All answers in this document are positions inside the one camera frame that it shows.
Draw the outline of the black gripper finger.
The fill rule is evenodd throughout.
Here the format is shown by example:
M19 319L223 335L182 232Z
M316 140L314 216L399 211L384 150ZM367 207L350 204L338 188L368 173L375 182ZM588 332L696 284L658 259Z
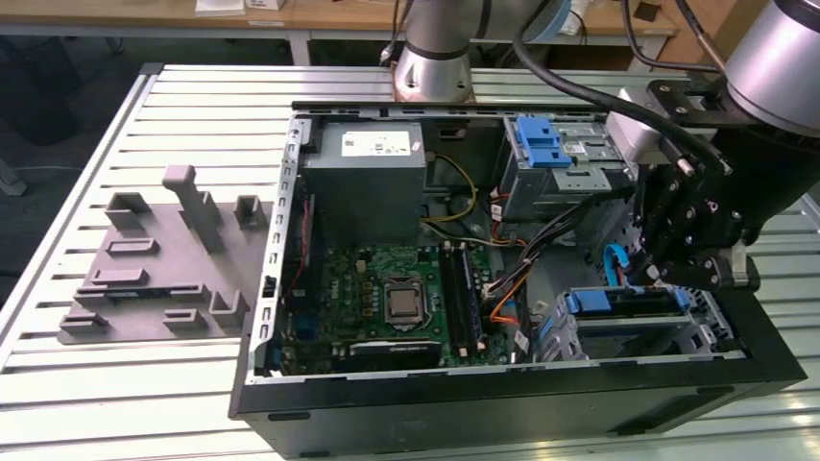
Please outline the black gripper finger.
M694 195L700 179L687 161L640 170L639 275L670 284L703 282L699 236L703 207Z
M756 292L762 285L758 266L740 243L732 248L700 252L686 261L666 262L662 281L710 292Z

